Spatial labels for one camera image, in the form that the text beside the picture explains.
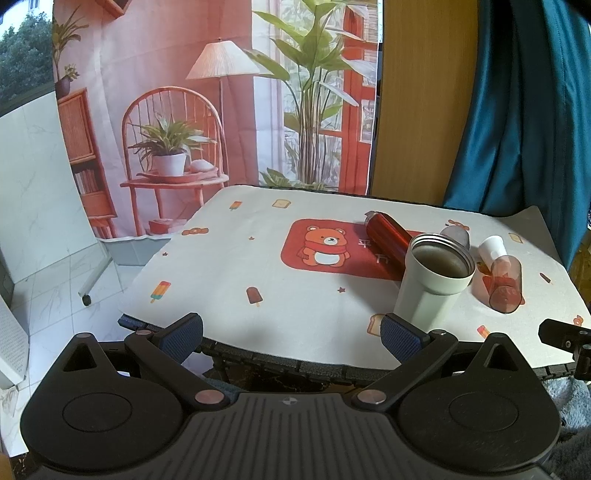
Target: red scarf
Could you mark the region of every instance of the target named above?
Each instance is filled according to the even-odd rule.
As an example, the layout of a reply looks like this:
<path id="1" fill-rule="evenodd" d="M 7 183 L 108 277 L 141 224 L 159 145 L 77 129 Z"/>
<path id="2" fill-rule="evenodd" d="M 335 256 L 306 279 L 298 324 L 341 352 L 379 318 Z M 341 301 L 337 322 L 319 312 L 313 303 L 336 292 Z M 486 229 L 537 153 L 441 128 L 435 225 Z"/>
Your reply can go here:
<path id="1" fill-rule="evenodd" d="M 347 251 L 346 245 L 325 245 L 317 244 L 316 242 L 310 242 L 306 240 L 304 246 L 315 252 L 327 255 L 342 255 Z"/>

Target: tree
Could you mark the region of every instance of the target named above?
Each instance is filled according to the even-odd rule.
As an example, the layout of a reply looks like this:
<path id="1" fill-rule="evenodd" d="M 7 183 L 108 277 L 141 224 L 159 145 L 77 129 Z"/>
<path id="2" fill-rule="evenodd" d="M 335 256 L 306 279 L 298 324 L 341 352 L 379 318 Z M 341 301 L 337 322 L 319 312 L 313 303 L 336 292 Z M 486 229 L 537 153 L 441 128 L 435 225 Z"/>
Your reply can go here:
<path id="1" fill-rule="evenodd" d="M 0 39 L 0 106 L 35 87 L 53 82 L 51 22 L 27 14 L 18 30 Z"/>

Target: wooden chair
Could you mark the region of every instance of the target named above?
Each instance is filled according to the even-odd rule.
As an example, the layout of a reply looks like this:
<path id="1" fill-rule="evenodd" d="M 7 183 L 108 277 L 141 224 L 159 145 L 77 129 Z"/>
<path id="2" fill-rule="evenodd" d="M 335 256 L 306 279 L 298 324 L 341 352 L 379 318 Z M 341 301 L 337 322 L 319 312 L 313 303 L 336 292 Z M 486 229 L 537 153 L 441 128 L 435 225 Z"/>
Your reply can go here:
<path id="1" fill-rule="evenodd" d="M 204 158 L 217 167 L 217 177 L 207 180 L 192 181 L 190 183 L 154 183 L 144 177 L 137 177 L 138 173 L 150 169 L 151 158 L 140 162 L 139 155 L 129 149 L 142 140 L 138 125 L 155 125 L 156 115 L 174 121 L 191 122 L 196 129 L 202 130 L 203 135 L 216 140 L 214 144 L 203 144 L 203 150 L 192 150 L 191 160 Z M 158 205 L 158 216 L 163 218 L 163 206 L 160 190 L 194 190 L 199 206 L 203 206 L 203 188 L 209 185 L 219 185 L 223 188 L 229 180 L 228 159 L 226 157 L 226 140 L 222 131 L 222 123 L 212 103 L 200 93 L 182 87 L 161 87 L 143 94 L 129 106 L 121 125 L 123 138 L 123 155 L 125 158 L 125 174 L 127 181 L 121 187 L 129 187 L 131 193 L 131 207 L 134 214 L 135 231 L 137 236 L 143 235 L 143 228 L 138 217 L 136 189 L 153 189 Z"/>

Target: white curtain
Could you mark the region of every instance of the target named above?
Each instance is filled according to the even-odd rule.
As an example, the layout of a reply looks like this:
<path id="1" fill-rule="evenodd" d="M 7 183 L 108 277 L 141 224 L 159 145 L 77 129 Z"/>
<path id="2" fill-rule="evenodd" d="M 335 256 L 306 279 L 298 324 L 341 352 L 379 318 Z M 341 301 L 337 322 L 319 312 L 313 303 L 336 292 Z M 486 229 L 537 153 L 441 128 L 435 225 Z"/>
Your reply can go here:
<path id="1" fill-rule="evenodd" d="M 279 0 L 252 0 L 252 9 L 278 15 Z M 277 28 L 252 14 L 252 48 L 280 61 L 272 38 Z M 254 77 L 256 152 L 259 171 L 267 168 L 284 172 L 283 100 L 279 80 Z"/>

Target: red thermos bottle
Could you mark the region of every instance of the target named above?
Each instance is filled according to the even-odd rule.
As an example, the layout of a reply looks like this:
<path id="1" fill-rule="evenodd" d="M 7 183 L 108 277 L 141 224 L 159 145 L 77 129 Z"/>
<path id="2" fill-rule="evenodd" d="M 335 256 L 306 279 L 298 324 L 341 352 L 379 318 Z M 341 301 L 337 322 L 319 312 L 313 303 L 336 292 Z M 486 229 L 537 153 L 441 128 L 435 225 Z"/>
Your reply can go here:
<path id="1" fill-rule="evenodd" d="M 365 214 L 365 231 L 369 239 L 404 272 L 404 258 L 412 236 L 390 215 L 381 212 Z"/>

